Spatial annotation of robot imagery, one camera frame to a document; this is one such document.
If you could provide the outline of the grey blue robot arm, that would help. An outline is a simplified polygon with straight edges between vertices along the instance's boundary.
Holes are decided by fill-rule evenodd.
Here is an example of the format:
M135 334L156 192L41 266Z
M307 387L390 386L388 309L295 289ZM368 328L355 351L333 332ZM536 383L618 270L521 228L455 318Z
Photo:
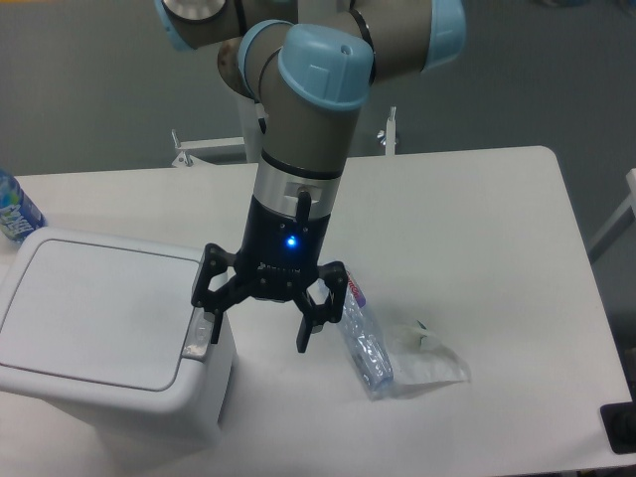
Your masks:
M247 298L293 302L296 346L343 313L348 277L321 263L352 138L371 86L454 60L466 41L459 1L353 1L316 24L294 1L159 1L173 46L195 51L238 40L242 94L265 128L240 248L204 248L192 304L218 340L224 316Z

